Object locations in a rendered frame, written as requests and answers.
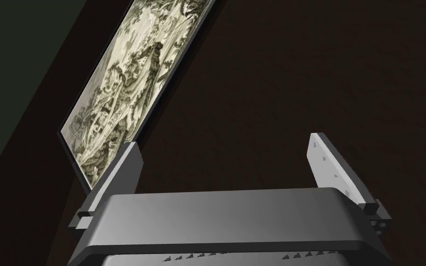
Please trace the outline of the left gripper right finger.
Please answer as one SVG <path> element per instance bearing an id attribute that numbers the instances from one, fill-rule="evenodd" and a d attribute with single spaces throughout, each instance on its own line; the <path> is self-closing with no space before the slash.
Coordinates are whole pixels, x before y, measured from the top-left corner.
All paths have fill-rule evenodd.
<path id="1" fill-rule="evenodd" d="M 376 199 L 324 133 L 310 134 L 306 156 L 318 187 L 333 187 L 365 214 L 377 213 Z"/>

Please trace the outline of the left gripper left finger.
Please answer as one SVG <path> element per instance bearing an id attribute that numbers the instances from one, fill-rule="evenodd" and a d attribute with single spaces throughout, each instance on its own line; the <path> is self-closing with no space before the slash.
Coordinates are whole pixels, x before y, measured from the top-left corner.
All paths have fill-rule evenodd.
<path id="1" fill-rule="evenodd" d="M 112 195 L 134 194 L 142 166 L 143 159 L 137 142 L 126 142 L 88 194 L 77 216 L 92 216 Z"/>

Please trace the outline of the framed landscape picture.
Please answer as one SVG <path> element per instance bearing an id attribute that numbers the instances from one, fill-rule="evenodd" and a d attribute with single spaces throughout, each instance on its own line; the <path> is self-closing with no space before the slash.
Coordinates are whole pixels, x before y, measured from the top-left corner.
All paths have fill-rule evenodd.
<path id="1" fill-rule="evenodd" d="M 132 0 L 60 136 L 89 193 L 138 138 L 216 0 Z"/>

